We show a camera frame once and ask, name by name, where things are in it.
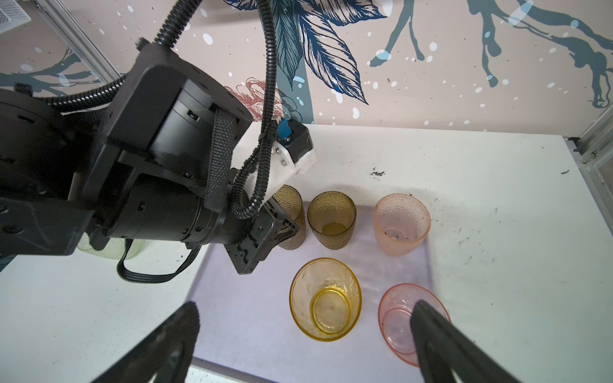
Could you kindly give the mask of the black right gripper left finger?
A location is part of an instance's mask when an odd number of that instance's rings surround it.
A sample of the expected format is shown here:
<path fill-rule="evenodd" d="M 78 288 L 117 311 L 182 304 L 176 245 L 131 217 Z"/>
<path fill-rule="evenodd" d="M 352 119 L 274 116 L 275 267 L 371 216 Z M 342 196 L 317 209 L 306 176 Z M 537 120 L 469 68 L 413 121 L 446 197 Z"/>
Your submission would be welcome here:
<path fill-rule="evenodd" d="M 94 381 L 184 382 L 200 330 L 194 302 L 186 302 Z"/>

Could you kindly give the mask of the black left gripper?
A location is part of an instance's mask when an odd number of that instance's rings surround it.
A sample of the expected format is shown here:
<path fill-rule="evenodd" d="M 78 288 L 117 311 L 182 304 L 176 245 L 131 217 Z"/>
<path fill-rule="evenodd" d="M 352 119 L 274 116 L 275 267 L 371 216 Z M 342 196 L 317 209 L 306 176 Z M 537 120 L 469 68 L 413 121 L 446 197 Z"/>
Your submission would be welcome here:
<path fill-rule="evenodd" d="M 239 231 L 237 240 L 223 247 L 238 274 L 251 274 L 280 243 L 293 238 L 299 226 L 274 197 L 271 197 Z"/>

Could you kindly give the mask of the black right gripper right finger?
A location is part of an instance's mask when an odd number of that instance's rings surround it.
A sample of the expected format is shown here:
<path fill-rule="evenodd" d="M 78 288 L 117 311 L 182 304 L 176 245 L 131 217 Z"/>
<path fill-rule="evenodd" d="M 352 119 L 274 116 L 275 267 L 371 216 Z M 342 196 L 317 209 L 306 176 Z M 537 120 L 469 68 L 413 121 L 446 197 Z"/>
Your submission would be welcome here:
<path fill-rule="evenodd" d="M 513 382 L 508 371 L 463 335 L 429 303 L 413 308 L 410 329 L 426 382 Z"/>

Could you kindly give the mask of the yellow clear glass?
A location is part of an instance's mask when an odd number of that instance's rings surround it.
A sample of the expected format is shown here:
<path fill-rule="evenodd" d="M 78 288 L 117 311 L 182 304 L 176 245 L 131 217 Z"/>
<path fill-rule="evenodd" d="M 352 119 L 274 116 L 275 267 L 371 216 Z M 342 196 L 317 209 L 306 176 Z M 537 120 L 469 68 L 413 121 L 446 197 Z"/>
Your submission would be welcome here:
<path fill-rule="evenodd" d="M 287 217 L 293 220 L 299 228 L 293 237 L 281 242 L 279 246 L 287 251 L 296 250 L 306 239 L 306 216 L 302 196 L 297 189 L 290 185 L 284 185 L 274 194 L 274 198 L 280 207 L 284 209 Z"/>

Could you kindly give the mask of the brown tall glass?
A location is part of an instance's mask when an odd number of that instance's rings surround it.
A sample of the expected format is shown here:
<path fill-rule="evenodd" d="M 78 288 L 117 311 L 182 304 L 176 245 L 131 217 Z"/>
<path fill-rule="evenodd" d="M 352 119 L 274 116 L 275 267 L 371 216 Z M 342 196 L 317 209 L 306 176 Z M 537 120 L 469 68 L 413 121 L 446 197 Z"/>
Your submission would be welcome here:
<path fill-rule="evenodd" d="M 306 217 L 311 231 L 324 247 L 340 250 L 353 235 L 357 208 L 348 195 L 325 191 L 309 203 Z"/>

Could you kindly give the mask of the pink smooth glass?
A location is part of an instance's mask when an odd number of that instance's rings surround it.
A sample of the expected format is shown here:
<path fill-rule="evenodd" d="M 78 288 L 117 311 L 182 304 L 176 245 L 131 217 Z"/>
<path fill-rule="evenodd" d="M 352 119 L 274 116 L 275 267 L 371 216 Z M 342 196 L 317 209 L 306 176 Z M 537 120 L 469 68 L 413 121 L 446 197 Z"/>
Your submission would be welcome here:
<path fill-rule="evenodd" d="M 411 283 L 401 283 L 384 293 L 378 307 L 378 324 L 389 348 L 405 363 L 419 367 L 416 346 L 410 329 L 413 309 L 419 301 L 429 303 L 448 321 L 450 315 L 431 291 Z"/>

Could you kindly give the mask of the amber textured glass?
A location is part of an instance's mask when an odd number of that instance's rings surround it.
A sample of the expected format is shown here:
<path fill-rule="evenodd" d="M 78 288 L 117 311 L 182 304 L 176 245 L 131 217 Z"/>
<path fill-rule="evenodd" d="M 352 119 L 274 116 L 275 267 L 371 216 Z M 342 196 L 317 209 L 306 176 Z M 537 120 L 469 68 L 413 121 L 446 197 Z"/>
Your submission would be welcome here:
<path fill-rule="evenodd" d="M 291 315 L 309 338 L 333 342 L 356 325 L 362 310 L 358 278 L 332 258 L 313 259 L 295 275 L 289 293 Z"/>

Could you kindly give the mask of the pink textured glass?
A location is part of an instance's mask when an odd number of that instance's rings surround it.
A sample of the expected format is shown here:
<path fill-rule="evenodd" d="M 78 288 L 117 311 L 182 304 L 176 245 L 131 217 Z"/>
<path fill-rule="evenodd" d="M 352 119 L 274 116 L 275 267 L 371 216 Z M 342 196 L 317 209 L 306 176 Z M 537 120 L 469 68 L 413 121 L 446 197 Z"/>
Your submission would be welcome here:
<path fill-rule="evenodd" d="M 384 196 L 375 205 L 374 232 L 378 247 L 387 255 L 400 257 L 415 250 L 428 236 L 431 215 L 410 194 Z"/>

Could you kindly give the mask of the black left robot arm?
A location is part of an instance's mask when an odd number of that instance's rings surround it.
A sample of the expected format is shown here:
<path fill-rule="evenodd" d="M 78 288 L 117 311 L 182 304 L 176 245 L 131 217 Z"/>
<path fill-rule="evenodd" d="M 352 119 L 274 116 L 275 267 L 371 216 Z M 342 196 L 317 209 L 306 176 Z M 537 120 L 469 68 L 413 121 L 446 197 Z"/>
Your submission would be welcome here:
<path fill-rule="evenodd" d="M 1 255 L 70 255 L 83 236 L 225 247 L 254 271 L 298 233 L 271 198 L 249 212 L 231 165 L 252 114 L 222 84 L 146 43 L 104 109 L 61 113 L 24 84 L 1 92 Z"/>

